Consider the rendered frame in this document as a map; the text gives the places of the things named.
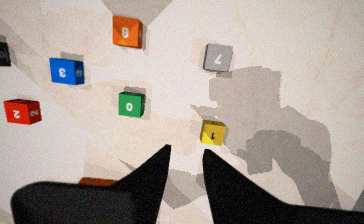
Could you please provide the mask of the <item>blue block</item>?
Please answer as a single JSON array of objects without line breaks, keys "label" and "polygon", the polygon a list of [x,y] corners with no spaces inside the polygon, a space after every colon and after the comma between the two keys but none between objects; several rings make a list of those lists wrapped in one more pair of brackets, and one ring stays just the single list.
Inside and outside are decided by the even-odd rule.
[{"label": "blue block", "polygon": [[84,63],[81,61],[49,58],[53,83],[85,84]]}]

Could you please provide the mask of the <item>green block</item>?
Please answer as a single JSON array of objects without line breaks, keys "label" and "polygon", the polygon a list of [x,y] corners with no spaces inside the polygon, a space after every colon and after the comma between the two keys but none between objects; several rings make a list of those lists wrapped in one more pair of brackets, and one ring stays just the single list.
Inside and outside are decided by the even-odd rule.
[{"label": "green block", "polygon": [[118,115],[138,117],[144,114],[145,94],[133,92],[119,93]]}]

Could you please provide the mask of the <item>yellow block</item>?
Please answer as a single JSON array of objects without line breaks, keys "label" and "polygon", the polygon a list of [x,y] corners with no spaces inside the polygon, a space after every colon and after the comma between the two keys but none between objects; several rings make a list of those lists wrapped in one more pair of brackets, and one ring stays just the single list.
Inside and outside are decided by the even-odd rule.
[{"label": "yellow block", "polygon": [[222,146],[226,126],[223,122],[203,120],[200,141],[204,144]]}]

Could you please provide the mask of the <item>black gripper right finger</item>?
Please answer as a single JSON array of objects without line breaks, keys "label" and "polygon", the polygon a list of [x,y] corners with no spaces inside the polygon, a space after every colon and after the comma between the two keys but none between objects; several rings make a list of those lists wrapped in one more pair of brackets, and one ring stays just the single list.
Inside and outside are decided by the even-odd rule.
[{"label": "black gripper right finger", "polygon": [[285,203],[210,149],[202,164],[213,224],[364,224],[364,212]]}]

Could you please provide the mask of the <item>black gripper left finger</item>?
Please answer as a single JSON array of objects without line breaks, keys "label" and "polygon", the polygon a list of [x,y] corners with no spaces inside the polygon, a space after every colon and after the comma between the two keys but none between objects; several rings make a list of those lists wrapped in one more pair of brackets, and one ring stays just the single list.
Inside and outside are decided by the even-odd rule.
[{"label": "black gripper left finger", "polygon": [[171,145],[104,186],[41,181],[10,198],[14,224],[156,224],[168,177]]}]

